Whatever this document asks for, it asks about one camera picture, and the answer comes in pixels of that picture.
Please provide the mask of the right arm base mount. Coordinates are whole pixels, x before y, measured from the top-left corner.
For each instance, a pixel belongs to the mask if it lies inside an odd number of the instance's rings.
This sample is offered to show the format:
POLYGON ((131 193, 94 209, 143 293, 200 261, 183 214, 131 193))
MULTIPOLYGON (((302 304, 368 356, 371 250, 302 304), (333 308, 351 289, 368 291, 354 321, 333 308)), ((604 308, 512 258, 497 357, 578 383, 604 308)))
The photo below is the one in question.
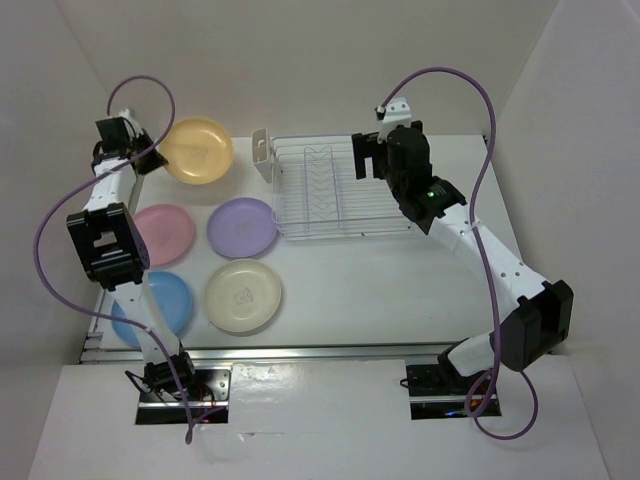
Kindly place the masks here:
POLYGON ((482 372, 470 377, 461 377, 447 372, 438 364, 407 365, 405 377, 399 384, 409 391, 411 397, 464 400, 481 375, 482 372))

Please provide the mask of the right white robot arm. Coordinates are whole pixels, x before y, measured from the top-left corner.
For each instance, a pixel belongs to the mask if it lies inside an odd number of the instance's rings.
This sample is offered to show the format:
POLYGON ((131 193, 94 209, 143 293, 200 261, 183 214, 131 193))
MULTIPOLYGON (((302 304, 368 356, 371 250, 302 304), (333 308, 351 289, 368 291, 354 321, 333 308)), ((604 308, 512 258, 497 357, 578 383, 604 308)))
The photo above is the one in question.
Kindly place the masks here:
POLYGON ((439 241, 477 278, 492 286, 499 328, 464 339, 439 358, 437 379, 451 393, 495 363, 522 372, 568 336, 574 292, 563 280, 549 282, 522 262, 484 224, 470 217, 464 195, 433 174, 430 145, 420 122, 399 126, 384 140, 377 133, 351 137, 355 173, 387 183, 402 214, 439 241))

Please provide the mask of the purple plastic plate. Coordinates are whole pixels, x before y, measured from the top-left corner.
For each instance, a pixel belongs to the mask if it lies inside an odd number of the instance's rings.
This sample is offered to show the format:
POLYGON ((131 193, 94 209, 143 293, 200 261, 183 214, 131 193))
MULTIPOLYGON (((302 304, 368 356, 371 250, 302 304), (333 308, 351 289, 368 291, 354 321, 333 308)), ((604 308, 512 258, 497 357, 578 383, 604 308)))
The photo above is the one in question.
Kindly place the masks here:
POLYGON ((239 197, 213 211, 206 233, 214 252, 238 259, 254 257, 268 249, 278 229, 267 203, 253 197, 239 197))

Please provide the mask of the yellow plastic plate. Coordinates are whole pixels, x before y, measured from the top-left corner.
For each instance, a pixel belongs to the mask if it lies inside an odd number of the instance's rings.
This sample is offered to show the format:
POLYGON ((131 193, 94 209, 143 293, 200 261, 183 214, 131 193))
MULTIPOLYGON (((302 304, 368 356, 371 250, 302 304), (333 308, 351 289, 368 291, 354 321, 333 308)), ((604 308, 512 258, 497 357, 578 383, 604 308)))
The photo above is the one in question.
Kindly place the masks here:
POLYGON ((175 123, 161 142, 165 169, 179 182, 206 185, 221 179, 234 159, 233 143, 225 128, 208 118, 175 123))

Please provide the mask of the pink plastic plate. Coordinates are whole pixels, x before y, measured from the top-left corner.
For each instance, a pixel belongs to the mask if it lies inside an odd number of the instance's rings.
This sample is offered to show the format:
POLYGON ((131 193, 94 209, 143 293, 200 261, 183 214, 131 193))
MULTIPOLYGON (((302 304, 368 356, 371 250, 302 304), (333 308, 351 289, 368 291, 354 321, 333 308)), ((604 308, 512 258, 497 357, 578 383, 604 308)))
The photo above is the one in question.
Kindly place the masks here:
POLYGON ((195 223, 183 208, 157 204, 144 208, 134 217, 135 225, 146 245, 150 266, 161 267, 181 258, 195 237, 195 223))

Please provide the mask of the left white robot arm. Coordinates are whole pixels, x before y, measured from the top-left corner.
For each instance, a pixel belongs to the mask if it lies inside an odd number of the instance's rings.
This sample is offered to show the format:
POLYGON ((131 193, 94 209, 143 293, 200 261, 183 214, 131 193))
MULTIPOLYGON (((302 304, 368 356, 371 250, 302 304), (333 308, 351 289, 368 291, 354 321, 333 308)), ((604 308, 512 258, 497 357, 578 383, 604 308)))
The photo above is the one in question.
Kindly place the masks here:
POLYGON ((81 212, 67 216, 66 226, 88 279, 111 294, 124 318, 135 323, 144 383, 156 393, 187 399, 196 392, 199 376, 153 296, 150 256, 128 209, 138 178, 166 159, 128 109, 96 126, 96 183, 81 212))

